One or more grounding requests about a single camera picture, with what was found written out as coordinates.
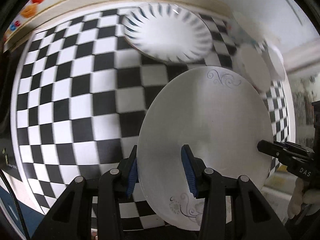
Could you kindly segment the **white gloved hand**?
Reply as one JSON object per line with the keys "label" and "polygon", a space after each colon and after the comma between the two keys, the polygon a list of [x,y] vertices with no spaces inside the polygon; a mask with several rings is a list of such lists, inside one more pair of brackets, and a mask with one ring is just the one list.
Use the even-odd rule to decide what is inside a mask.
{"label": "white gloved hand", "polygon": [[287,208],[289,219],[293,219],[300,213],[303,204],[311,205],[310,210],[306,214],[307,216],[314,215],[319,211],[319,190],[309,189],[303,192],[308,185],[309,183],[307,181],[301,178],[296,179],[295,188]]}

